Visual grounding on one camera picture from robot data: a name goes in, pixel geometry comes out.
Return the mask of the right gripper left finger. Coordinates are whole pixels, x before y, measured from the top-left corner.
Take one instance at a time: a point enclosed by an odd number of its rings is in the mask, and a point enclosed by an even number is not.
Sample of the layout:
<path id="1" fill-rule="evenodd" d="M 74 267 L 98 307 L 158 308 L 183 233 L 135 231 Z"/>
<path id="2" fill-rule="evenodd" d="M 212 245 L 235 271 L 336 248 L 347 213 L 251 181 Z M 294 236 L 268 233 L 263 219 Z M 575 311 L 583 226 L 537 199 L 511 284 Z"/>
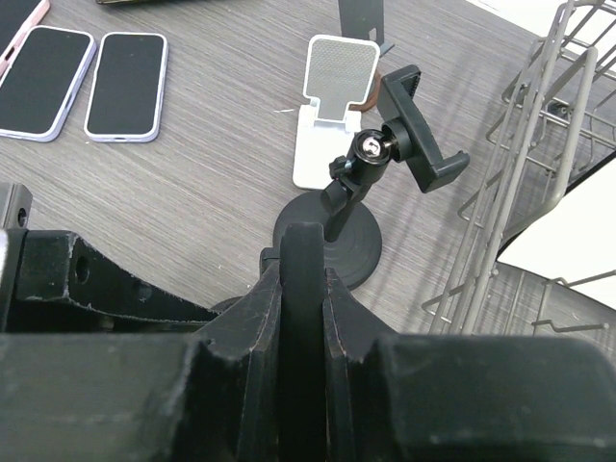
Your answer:
<path id="1" fill-rule="evenodd" d="M 192 334 L 3 336 L 2 459 L 267 460 L 279 282 Z"/>

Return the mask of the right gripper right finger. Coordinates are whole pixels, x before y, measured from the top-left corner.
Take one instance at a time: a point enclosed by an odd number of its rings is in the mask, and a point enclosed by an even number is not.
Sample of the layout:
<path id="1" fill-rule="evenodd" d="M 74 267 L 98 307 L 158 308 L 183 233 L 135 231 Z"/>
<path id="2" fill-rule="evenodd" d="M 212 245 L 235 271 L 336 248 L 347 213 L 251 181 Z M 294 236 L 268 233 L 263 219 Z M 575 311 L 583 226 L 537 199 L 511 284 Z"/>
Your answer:
<path id="1" fill-rule="evenodd" d="M 332 461 L 611 461 L 615 371 L 581 340 L 400 334 L 328 270 Z"/>

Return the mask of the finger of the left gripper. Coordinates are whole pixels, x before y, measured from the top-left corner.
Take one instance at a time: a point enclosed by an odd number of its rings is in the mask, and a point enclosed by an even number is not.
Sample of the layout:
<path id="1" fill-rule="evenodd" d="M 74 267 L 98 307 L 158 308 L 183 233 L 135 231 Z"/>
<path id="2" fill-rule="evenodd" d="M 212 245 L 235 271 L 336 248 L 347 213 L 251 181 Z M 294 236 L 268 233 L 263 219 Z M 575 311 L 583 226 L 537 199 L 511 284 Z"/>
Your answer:
<path id="1" fill-rule="evenodd" d="M 106 324 L 202 324 L 221 305 L 199 306 L 150 284 L 70 231 L 11 229 L 1 270 L 3 332 L 88 332 Z"/>

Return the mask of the black round-base stand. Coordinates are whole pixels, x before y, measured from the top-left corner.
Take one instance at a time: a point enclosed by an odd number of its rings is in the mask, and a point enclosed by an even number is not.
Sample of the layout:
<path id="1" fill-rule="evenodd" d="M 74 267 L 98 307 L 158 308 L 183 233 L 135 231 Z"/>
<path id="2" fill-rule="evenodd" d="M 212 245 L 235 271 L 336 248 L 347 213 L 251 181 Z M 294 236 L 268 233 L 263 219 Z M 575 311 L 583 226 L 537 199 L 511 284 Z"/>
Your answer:
<path id="1" fill-rule="evenodd" d="M 330 183 L 304 192 L 280 212 L 273 230 L 272 252 L 284 276 L 333 269 L 350 290 L 374 273 L 382 252 L 379 225 L 363 201 L 390 163 L 405 163 L 422 193 L 453 182 L 469 165 L 460 150 L 446 158 L 414 102 L 422 73 L 415 64 L 380 80 L 379 129 L 364 129 L 347 154 L 329 166 Z"/>

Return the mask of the purple-cased phone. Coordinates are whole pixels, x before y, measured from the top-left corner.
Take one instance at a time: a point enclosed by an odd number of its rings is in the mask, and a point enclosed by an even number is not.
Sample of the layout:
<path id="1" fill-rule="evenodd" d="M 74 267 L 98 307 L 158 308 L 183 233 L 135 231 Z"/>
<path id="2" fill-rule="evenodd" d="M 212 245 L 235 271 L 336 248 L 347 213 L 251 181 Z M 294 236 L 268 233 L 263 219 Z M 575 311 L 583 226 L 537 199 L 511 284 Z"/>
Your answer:
<path id="1" fill-rule="evenodd" d="M 100 42 L 84 131 L 96 142 L 150 142 L 160 130 L 168 41 L 111 32 Z"/>
<path id="2" fill-rule="evenodd" d="M 32 28 L 1 79 L 1 135 L 36 142 L 57 138 L 95 52 L 89 33 Z"/>

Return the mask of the pink-cased phone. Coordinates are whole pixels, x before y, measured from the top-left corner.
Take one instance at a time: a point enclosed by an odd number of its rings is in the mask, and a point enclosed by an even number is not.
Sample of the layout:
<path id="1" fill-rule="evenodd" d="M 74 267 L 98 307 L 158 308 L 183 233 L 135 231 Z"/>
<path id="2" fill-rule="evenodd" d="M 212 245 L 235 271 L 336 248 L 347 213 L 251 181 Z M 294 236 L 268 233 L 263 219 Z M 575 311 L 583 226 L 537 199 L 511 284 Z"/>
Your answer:
<path id="1" fill-rule="evenodd" d="M 49 0 L 0 1 L 1 74 L 8 68 L 11 56 L 25 35 L 42 21 L 49 9 Z"/>

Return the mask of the white folding phone stand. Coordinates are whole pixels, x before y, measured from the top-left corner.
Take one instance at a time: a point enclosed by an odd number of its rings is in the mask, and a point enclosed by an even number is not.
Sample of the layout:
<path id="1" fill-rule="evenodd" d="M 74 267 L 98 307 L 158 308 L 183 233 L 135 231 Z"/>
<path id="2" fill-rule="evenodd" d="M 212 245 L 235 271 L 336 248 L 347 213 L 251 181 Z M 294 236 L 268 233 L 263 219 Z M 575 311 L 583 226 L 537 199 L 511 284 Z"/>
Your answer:
<path id="1" fill-rule="evenodd" d="M 320 190 L 330 181 L 329 164 L 345 156 L 361 130 L 362 113 L 349 105 L 358 96 L 354 79 L 359 63 L 347 54 L 342 37 L 315 35 L 309 40 L 303 96 L 298 111 L 293 183 L 304 190 Z"/>

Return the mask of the wooden-base grey phone stand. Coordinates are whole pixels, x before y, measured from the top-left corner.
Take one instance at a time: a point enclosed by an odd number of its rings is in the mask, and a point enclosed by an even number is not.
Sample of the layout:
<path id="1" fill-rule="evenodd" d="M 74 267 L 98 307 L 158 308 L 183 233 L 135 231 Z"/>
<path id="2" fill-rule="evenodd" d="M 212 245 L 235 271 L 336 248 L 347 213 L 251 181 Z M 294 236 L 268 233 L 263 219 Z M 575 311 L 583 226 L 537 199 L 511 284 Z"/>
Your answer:
<path id="1" fill-rule="evenodd" d="M 363 101 L 356 96 L 349 108 L 366 113 L 376 105 L 380 91 L 378 60 L 393 48 L 385 39 L 385 1 L 339 0 L 338 9 L 347 54 L 359 63 L 354 79 L 365 93 Z"/>

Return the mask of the tall black phone stand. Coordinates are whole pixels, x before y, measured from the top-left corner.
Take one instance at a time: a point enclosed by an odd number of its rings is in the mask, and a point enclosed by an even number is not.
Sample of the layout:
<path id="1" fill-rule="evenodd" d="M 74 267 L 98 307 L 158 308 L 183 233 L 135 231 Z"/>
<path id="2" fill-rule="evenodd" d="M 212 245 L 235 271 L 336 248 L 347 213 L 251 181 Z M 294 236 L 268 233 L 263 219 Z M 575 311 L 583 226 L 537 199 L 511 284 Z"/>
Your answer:
<path id="1" fill-rule="evenodd" d="M 273 247 L 266 247 L 260 253 L 260 261 L 259 261 L 259 271 L 260 275 L 263 275 L 268 267 L 277 262 L 279 260 L 279 251 Z M 227 309 L 232 307 L 235 303 L 240 301 L 243 298 L 242 295 L 234 296 L 231 298 L 227 298 L 214 306 L 211 307 L 211 310 L 215 312 L 217 315 L 224 313 Z"/>

